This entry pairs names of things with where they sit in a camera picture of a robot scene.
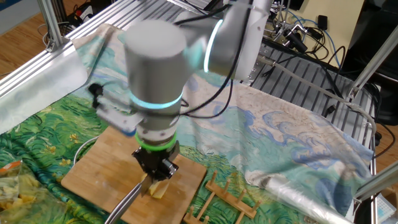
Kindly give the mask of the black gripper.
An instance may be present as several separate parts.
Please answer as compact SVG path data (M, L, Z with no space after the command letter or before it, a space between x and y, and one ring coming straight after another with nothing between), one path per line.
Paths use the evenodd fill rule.
M149 175L154 175L156 181L171 179L178 171L178 165L171 162L171 151L150 151L143 147L139 147L132 153L137 160L141 169Z

